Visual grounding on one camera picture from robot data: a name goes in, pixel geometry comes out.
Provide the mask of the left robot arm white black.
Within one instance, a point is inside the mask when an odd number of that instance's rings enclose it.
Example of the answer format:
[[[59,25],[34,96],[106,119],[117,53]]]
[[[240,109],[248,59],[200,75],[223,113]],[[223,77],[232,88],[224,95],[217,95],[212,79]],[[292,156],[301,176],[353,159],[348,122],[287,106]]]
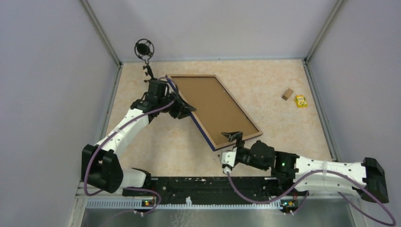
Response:
[[[178,86],[171,78],[149,80],[147,92],[131,104],[117,126],[95,145],[87,144],[83,148],[81,180],[85,195],[114,193],[132,187],[139,195],[149,194],[152,188],[148,180],[150,173],[138,168],[123,169],[119,159],[135,136],[160,113],[182,119],[194,111],[196,108],[180,96]]]

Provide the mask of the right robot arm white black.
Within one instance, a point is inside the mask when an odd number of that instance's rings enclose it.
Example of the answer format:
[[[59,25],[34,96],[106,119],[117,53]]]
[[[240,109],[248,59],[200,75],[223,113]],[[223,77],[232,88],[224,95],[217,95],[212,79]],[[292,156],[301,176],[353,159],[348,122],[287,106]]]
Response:
[[[375,158],[366,157],[362,162],[340,163],[306,158],[301,155],[276,151],[274,147],[256,141],[245,148],[241,131],[222,133],[234,146],[221,154],[223,172],[230,174],[237,164],[267,171],[278,179],[281,194],[290,195],[294,190],[341,192],[359,195],[368,202],[388,203],[385,171]]]

